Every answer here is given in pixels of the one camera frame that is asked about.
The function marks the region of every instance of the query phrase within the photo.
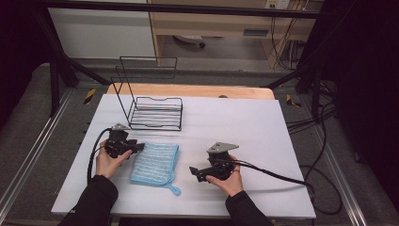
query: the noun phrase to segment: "black sleeve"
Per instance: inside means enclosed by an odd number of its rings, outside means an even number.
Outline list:
[[[83,191],[79,201],[58,226],[106,226],[118,190],[107,178],[95,175]]]
[[[234,226],[273,225],[245,191],[241,191],[233,197],[229,196],[226,200],[226,207]]]

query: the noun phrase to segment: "power outlet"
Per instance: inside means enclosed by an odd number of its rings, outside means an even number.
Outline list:
[[[276,4],[277,9],[287,9],[288,4],[290,4],[290,0],[279,0]]]
[[[279,0],[267,0],[266,6],[264,6],[264,8],[277,8],[278,3]]]

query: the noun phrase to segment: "folded towel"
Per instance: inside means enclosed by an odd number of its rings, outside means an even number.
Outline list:
[[[136,157],[130,180],[148,186],[163,186],[180,196],[182,191],[172,185],[179,145],[145,142]]]

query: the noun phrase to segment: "metal floor strip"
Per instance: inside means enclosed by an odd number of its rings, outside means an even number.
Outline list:
[[[309,117],[312,118],[311,115],[311,100],[309,98],[306,98],[302,95],[299,95],[299,98],[301,100],[301,104],[304,106],[306,112],[308,113]],[[313,126],[313,129],[319,138],[320,141],[320,148],[323,145],[323,129],[320,124]],[[366,226],[367,222],[366,219],[361,212],[361,209],[358,205],[358,202],[356,201],[355,195],[352,192],[352,189],[350,188],[350,185],[346,181],[346,178],[343,174],[343,171],[341,170],[341,167],[339,163],[337,162],[333,151],[328,145],[328,141],[326,144],[326,149],[325,149],[325,155],[324,159],[327,163],[327,166],[331,172],[331,175],[333,177],[335,185],[338,187],[338,189],[341,192],[341,195],[343,196],[343,204],[346,208],[346,212],[352,221],[352,224],[354,226]]]
[[[9,209],[12,204],[14,204],[18,194],[24,186],[26,179],[28,178],[30,172],[35,166],[38,158],[40,157],[41,151],[46,145],[48,139],[53,133],[56,125],[58,124],[59,119],[64,113],[68,102],[74,93],[74,89],[66,89],[64,94],[60,100],[60,106],[55,115],[46,122],[43,130],[41,131],[39,137],[37,138],[35,144],[32,146],[29,154],[26,156],[26,159],[18,169],[18,172],[15,174],[11,183],[9,184],[6,192],[0,200],[0,225],[3,224]]]

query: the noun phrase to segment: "person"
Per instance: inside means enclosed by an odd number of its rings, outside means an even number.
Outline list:
[[[89,181],[77,204],[58,226],[109,225],[110,211],[119,195],[117,188],[109,179],[115,175],[132,151],[112,158],[107,154],[104,145],[105,141],[100,144],[101,149],[96,157],[95,175]],[[234,226],[273,225],[244,190],[240,166],[236,165],[231,176],[225,181],[210,175],[206,179],[227,195],[226,208]]]

